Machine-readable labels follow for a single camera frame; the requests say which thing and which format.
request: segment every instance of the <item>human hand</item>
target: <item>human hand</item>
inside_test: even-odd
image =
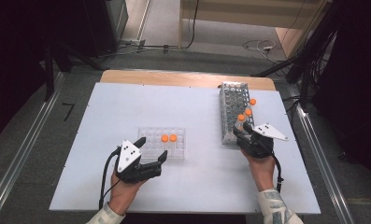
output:
[[[111,186],[118,182],[119,178],[115,175],[115,171],[111,176]],[[108,206],[119,216],[124,216],[124,213],[129,208],[130,204],[136,197],[139,188],[147,182],[147,180],[136,184],[126,184],[120,181],[112,190]]]
[[[252,178],[259,191],[273,188],[273,172],[275,171],[275,159],[269,156],[263,159],[252,158],[246,151],[241,152],[249,161]]]

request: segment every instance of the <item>white tabletop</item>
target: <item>white tabletop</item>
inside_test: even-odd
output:
[[[296,213],[320,213],[278,92],[250,91],[250,96],[257,99],[256,125],[269,122],[289,137],[275,140],[285,203]],[[167,161],[162,175],[141,188],[129,212],[260,212],[246,159],[238,147],[221,144],[219,89],[111,83],[94,87],[50,210],[97,210],[107,157],[123,139],[134,142],[139,127],[184,127],[187,148],[183,161]]]

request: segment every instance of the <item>clear plastic box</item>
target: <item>clear plastic box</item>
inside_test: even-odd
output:
[[[162,135],[177,136],[176,142],[162,142]],[[186,148],[186,130],[180,127],[140,127],[138,138],[147,137],[147,142],[142,146],[141,160],[156,160],[166,149],[168,160],[183,160]]]

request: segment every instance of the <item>white sleeve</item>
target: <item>white sleeve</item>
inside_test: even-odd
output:
[[[258,202],[264,215],[264,224],[301,224],[302,220],[287,208],[276,189],[259,192]]]
[[[86,224],[120,224],[124,217],[119,216],[110,209],[108,203],[104,204],[103,208],[94,215]]]

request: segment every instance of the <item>robotic hand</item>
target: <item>robotic hand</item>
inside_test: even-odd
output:
[[[154,178],[162,173],[162,164],[167,159],[165,150],[157,161],[140,164],[141,152],[139,150],[146,142],[146,137],[138,139],[134,144],[123,141],[118,158],[115,162],[116,176],[124,183],[137,183],[146,179]]]
[[[280,192],[281,182],[284,179],[281,178],[281,166],[280,163],[278,162],[278,158],[276,158],[275,153],[273,151],[274,143],[272,136],[275,136],[276,138],[279,139],[284,138],[286,140],[287,138],[285,136],[277,134],[277,130],[270,126],[269,124],[264,124],[262,126],[252,128],[247,122],[245,122],[243,124],[244,131],[237,129],[237,127],[234,126],[233,133],[237,137],[236,144],[240,148],[245,150],[252,158],[263,159],[268,156],[271,156],[275,159],[276,166],[278,167],[277,190],[278,192]],[[264,132],[269,129],[273,130],[273,134]]]
[[[273,138],[263,136],[245,122],[243,129],[246,133],[234,126],[234,135],[237,137],[236,144],[255,159],[262,159],[273,155]]]

